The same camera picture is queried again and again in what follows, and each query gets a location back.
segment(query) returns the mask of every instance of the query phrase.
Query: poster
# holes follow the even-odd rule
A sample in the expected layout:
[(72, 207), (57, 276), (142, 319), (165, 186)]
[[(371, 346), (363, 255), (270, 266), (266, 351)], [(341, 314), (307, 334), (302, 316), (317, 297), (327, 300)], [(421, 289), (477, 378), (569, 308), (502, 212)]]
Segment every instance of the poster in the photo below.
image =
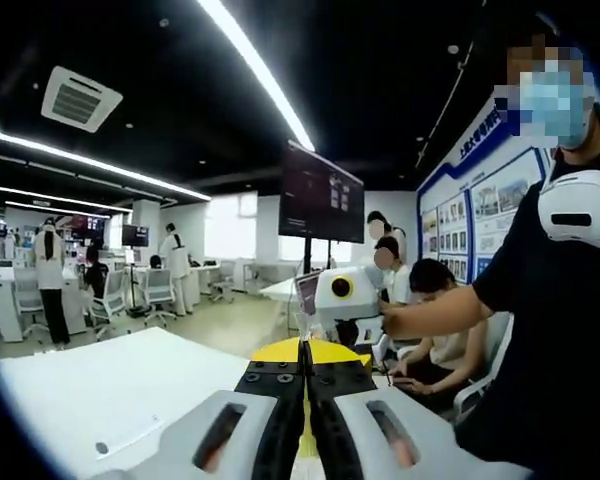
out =
[(464, 193), (438, 207), (440, 254), (468, 254), (467, 205)]
[(467, 283), (469, 272), (468, 255), (440, 255), (440, 262), (449, 268), (458, 283)]
[(502, 245), (522, 198), (539, 180), (538, 158), (532, 149), (471, 188), (476, 276)]
[(422, 257), (438, 259), (438, 212), (431, 210), (422, 216)]

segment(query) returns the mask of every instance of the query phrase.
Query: air conditioner vent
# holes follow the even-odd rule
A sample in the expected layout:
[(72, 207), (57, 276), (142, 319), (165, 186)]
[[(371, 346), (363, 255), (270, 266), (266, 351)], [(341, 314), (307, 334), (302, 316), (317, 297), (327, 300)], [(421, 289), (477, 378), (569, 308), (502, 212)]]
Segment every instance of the air conditioner vent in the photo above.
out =
[(42, 116), (94, 133), (122, 101), (122, 95), (62, 67), (49, 77)]

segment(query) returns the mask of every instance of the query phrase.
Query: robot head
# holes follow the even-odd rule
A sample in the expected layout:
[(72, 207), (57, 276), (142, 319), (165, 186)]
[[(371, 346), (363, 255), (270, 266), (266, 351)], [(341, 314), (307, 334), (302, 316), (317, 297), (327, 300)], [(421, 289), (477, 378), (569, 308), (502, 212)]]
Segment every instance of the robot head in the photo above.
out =
[(318, 278), (316, 313), (325, 327), (335, 320), (372, 318), (379, 315), (377, 288), (368, 267), (325, 270)]

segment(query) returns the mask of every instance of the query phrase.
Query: floor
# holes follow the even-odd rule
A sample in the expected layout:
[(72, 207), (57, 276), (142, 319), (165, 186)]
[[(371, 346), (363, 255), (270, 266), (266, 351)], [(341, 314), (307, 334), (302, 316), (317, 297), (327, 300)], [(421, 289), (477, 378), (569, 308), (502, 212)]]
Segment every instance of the floor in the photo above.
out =
[[(261, 297), (237, 293), (233, 303), (211, 303), (203, 295), (193, 315), (180, 317), (176, 321), (168, 320), (167, 330), (188, 340), (250, 358), (258, 348), (287, 338), (286, 322), (282, 317), (276, 319), (275, 313), (276, 303)], [(126, 315), (116, 317), (112, 323), (115, 332), (105, 334), (101, 341), (145, 328), (141, 318), (134, 319)], [(71, 344), (67, 348), (80, 347), (94, 341), (95, 335), (92, 332), (79, 333), (71, 336)], [(4, 343), (0, 340), (0, 358), (22, 357), (53, 349), (48, 334), (44, 332), (33, 333), (27, 340), (19, 343)]]

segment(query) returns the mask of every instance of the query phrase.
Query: headphones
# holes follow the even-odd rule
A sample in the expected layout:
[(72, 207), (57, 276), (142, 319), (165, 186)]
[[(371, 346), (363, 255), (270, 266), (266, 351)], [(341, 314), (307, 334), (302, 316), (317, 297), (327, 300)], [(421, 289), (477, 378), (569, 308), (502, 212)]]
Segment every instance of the headphones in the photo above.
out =
[(600, 170), (552, 179), (552, 161), (538, 199), (542, 228), (555, 242), (579, 241), (600, 248)]

